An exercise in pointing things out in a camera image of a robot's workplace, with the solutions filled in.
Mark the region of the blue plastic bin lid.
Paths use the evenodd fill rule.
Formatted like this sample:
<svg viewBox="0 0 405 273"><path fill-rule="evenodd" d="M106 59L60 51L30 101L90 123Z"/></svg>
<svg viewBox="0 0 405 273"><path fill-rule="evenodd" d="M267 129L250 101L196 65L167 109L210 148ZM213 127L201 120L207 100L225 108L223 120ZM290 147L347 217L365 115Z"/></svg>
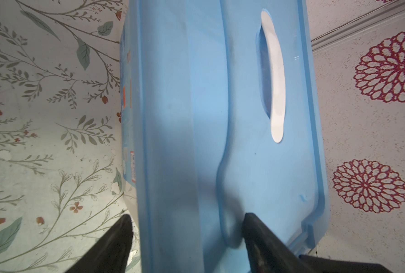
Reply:
<svg viewBox="0 0 405 273"><path fill-rule="evenodd" d="M130 1L144 273L247 273L256 214L294 255L329 222L305 1Z"/></svg>

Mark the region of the white plastic storage bin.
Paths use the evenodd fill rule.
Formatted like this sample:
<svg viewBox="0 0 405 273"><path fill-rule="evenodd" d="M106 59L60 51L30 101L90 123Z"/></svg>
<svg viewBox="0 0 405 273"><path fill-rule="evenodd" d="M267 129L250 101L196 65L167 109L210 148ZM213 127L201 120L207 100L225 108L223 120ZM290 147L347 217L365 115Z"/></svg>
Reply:
<svg viewBox="0 0 405 273"><path fill-rule="evenodd" d="M139 227L136 194L136 173L134 154L134 127L132 113L132 64L131 64L131 27L128 22L123 25L119 43L120 56L120 95L122 125L123 177L128 184L125 188L126 205L135 223Z"/></svg>

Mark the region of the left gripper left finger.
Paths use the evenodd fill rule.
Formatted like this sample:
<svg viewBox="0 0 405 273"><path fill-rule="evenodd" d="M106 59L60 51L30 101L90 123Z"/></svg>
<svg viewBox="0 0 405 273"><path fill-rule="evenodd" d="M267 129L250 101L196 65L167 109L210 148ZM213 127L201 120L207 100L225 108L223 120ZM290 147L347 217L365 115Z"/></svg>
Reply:
<svg viewBox="0 0 405 273"><path fill-rule="evenodd" d="M123 273L134 236L130 215L120 219L79 259L67 273Z"/></svg>

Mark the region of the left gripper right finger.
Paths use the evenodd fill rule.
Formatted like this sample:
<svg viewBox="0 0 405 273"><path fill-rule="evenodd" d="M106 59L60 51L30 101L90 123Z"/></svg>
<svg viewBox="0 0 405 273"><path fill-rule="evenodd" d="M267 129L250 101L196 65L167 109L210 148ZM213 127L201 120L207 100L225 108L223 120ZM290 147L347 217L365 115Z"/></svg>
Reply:
<svg viewBox="0 0 405 273"><path fill-rule="evenodd" d="M245 214L242 237L252 273L313 272L253 213Z"/></svg>

